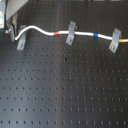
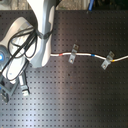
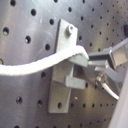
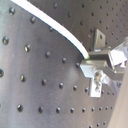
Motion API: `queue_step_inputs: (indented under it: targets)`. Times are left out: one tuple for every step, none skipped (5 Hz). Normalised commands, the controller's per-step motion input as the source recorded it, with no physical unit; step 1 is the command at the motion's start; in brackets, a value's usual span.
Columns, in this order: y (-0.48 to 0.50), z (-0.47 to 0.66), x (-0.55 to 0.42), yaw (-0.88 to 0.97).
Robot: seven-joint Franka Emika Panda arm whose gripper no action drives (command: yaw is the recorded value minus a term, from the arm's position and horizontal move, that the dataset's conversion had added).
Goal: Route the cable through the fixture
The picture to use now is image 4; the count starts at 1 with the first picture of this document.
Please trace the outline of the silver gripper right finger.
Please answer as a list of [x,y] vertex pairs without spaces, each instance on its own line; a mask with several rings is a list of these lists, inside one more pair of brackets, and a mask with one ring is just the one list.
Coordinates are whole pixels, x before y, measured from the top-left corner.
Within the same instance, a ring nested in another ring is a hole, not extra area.
[[115,66],[128,60],[128,37],[113,49],[104,48],[100,51],[89,53],[92,60],[105,60],[108,66],[113,69]]

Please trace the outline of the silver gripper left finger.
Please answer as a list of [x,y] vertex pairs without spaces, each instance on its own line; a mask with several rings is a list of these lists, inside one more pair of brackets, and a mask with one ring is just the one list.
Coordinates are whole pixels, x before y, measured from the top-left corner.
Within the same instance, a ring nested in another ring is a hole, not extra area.
[[101,96],[102,85],[108,85],[116,94],[122,84],[126,68],[117,66],[114,70],[104,60],[83,60],[80,68],[86,78],[90,78],[89,96]]

